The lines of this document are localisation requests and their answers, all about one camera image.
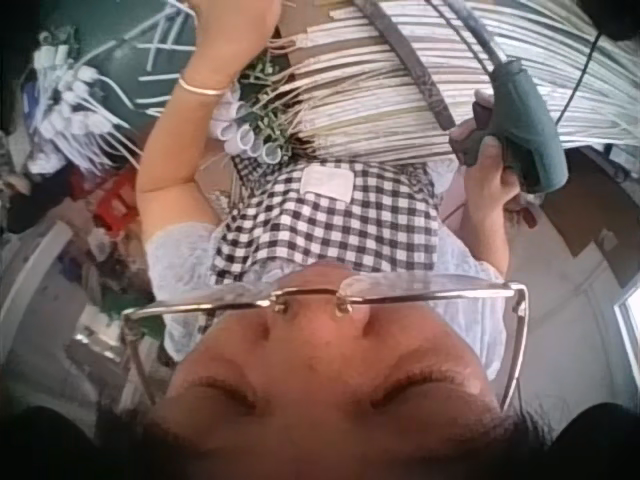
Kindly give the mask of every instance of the white label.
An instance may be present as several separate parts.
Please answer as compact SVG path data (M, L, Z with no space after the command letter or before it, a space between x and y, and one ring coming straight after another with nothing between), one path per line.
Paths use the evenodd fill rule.
M354 182L355 175L351 170L312 165L302 175L300 193L316 193L350 203Z

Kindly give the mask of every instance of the window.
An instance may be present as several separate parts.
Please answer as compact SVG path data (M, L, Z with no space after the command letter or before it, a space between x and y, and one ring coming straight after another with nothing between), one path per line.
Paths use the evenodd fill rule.
M640 387L640 278L631 283L615 310L631 369Z

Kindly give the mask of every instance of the green surface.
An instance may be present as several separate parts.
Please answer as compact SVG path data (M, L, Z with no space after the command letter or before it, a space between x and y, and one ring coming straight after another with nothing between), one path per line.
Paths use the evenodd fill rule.
M45 28L73 25L78 28L80 56L100 47L110 40L117 40L125 33L149 19L166 6L164 0L42 0L42 24ZM173 20L160 43L165 43ZM191 52L158 50L153 72L146 71L149 50L136 48L138 43L151 43L156 27L132 39L130 42L109 50L89 62L100 73L113 79L133 102L136 98L168 95L173 89L173 81L139 82L138 77L149 74L177 73L186 65ZM177 45L194 44L194 25L189 18L175 42ZM104 92L103 104L118 117L135 129L142 129L153 117L138 111L131 111L111 87L101 84ZM147 107L162 107L154 104Z

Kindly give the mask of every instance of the eye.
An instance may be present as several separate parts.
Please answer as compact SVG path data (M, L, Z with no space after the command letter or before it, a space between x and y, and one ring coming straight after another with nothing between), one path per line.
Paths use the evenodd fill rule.
M379 410L388 407L395 400L406 394L412 388L421 387L429 383L457 384L458 380L448 372L416 372L401 377L387 387L382 395L371 402L371 408Z
M242 389L217 378L203 378L193 384L194 387L207 388L216 391L226 400L242 408L248 413L253 413L258 408L256 402Z

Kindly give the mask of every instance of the red object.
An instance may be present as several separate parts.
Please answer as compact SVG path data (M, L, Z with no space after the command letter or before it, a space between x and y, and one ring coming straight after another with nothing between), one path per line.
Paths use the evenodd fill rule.
M111 237L118 237L140 215L135 204L135 186L136 171L124 169L96 206L95 216Z

